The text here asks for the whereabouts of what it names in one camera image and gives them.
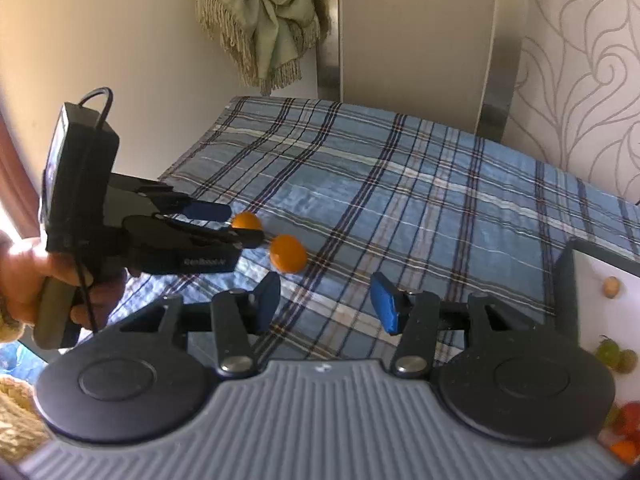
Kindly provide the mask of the person's left hand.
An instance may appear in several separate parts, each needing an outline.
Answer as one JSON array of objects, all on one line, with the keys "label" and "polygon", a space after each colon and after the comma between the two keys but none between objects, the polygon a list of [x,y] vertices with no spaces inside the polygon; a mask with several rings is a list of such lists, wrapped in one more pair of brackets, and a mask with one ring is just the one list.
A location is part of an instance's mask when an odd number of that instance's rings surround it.
[{"label": "person's left hand", "polygon": [[[41,289],[47,278],[56,278],[74,287],[80,284],[74,260],[69,255],[50,254],[39,237],[14,242],[1,233],[1,342],[12,342],[24,333],[26,325],[34,325],[39,310]],[[127,271],[119,269],[114,278],[90,285],[89,299],[96,326],[105,326],[125,291]]]}]

